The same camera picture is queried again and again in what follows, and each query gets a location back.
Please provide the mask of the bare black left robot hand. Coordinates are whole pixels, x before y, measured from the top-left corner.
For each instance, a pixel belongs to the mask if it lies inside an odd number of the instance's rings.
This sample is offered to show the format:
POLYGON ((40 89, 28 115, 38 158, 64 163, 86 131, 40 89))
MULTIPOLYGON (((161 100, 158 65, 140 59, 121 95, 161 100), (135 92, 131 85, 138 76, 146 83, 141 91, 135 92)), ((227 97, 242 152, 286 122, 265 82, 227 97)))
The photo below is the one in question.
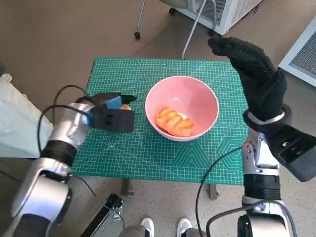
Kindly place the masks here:
POLYGON ((123 105, 129 105, 137 100, 136 96, 125 95, 120 92, 98 93, 91 97, 94 105, 102 109, 120 109, 123 105))

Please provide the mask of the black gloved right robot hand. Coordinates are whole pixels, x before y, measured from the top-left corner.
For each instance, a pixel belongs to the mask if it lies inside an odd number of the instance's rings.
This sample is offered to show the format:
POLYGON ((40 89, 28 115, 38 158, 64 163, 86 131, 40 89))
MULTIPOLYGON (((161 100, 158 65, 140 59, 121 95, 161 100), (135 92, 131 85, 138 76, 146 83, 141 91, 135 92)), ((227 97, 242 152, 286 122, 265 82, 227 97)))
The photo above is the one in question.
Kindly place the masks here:
POLYGON ((263 49, 233 37, 212 37, 207 43, 214 55, 227 57, 238 72, 255 118, 266 122, 282 114, 285 75, 274 67, 263 49))

